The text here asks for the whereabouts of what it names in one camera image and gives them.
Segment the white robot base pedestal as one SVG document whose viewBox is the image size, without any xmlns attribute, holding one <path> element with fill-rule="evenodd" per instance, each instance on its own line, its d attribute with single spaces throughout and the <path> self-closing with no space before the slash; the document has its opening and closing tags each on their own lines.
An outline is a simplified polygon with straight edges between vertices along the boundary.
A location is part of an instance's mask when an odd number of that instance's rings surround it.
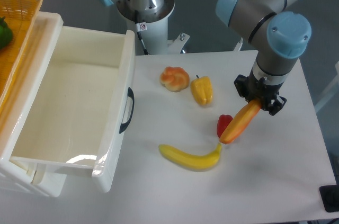
<svg viewBox="0 0 339 224">
<path fill-rule="evenodd" d="M 168 18 L 175 8 L 175 0 L 122 0 L 117 9 L 135 33 L 136 55 L 178 54 L 190 36 L 180 33 L 176 39 L 168 38 Z"/>
</svg>

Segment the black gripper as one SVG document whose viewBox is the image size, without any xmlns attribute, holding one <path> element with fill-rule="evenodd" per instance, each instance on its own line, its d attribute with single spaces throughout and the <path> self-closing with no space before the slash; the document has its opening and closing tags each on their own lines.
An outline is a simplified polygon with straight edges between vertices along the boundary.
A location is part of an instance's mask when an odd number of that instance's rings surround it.
<svg viewBox="0 0 339 224">
<path fill-rule="evenodd" d="M 234 85 L 240 97 L 247 102 L 258 99 L 262 110 L 268 111 L 270 115 L 276 115 L 283 109 L 287 99 L 279 94 L 282 84 L 268 85 L 267 82 L 264 77 L 257 80 L 253 74 L 247 77 L 238 75 Z"/>
</svg>

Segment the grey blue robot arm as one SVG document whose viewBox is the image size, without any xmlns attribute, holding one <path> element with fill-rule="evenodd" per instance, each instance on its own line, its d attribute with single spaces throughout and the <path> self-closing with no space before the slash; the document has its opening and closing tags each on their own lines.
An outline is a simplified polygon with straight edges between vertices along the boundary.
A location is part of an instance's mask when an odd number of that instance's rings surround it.
<svg viewBox="0 0 339 224">
<path fill-rule="evenodd" d="M 170 51 L 168 17 L 175 0 L 100 0 L 116 5 L 128 29 L 136 35 L 136 49 L 143 55 Z M 311 26 L 300 14 L 287 11 L 298 0 L 218 0 L 216 15 L 258 52 L 248 76 L 234 81 L 240 97 L 259 99 L 270 115 L 282 110 L 286 99 L 279 94 L 296 61 L 305 52 Z"/>
</svg>

